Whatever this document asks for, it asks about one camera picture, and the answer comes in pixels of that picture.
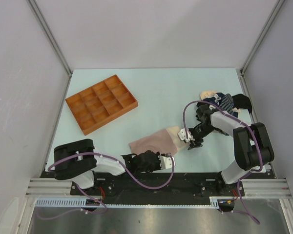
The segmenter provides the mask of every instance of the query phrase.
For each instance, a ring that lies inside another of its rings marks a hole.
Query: beige fabric
[[[200,94],[200,98],[201,100],[204,100],[210,96],[213,96],[215,93],[217,93],[217,91],[203,91]]]
[[[178,126],[169,127],[150,136],[129,143],[131,152],[139,155],[147,150],[151,150],[155,153],[171,153],[171,155],[175,155],[179,150],[187,146],[187,144],[178,138],[177,133],[179,131],[180,128]]]
[[[241,109],[237,109],[236,107],[234,107],[232,110],[237,112],[238,114],[241,113]]]

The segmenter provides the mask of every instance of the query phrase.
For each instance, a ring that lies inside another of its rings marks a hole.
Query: red wire
[[[232,190],[232,192],[233,192],[233,195],[236,196],[236,198],[234,199],[234,201],[236,201],[238,199],[239,195],[234,189]]]
[[[105,192],[104,192],[104,190],[103,190],[103,188],[102,187],[99,187],[99,189],[101,190],[101,201],[103,201],[104,200],[104,198],[105,198]]]

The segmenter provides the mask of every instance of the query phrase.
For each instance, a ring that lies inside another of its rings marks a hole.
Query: metal floor
[[[42,221],[33,215],[29,234],[288,234],[278,199],[246,200],[256,225],[243,214],[221,215],[216,209],[109,209],[105,214],[73,212]],[[35,208],[52,217],[69,208]],[[235,210],[244,210],[237,201]]]

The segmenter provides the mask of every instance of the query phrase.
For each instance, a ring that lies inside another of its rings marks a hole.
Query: white panel
[[[0,215],[42,165],[67,79],[26,1],[0,1]]]
[[[293,0],[287,1],[246,72],[260,121],[275,152],[277,174],[293,196]]]
[[[68,64],[240,68],[276,0],[38,0]]]

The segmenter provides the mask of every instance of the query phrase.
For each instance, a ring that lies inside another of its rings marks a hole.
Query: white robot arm
[[[223,115],[216,109],[209,109],[208,105],[202,105],[198,108],[197,117],[201,123],[194,128],[187,129],[188,137],[185,129],[178,133],[178,137],[184,142],[190,142],[188,150],[202,147],[203,138],[216,129],[223,130],[233,137],[235,160],[221,172],[222,179],[226,184],[236,183],[249,170],[260,165],[258,153],[255,146],[251,145],[251,136],[244,125]],[[274,153],[265,125],[256,123],[249,126],[258,142],[263,165],[273,161]]]
[[[54,149],[54,160],[57,162],[76,153],[87,152],[101,154],[94,149],[92,140],[85,139],[56,147]],[[124,155],[119,160],[126,165],[131,173],[169,169],[172,167],[172,163],[174,163],[171,161],[169,153],[160,154],[153,151],[146,151],[139,155]],[[78,184],[81,189],[87,189],[94,186],[94,172],[110,173],[113,176],[119,176],[125,172],[125,169],[115,160],[103,156],[85,155],[66,160],[55,166],[55,179],[69,179]]]

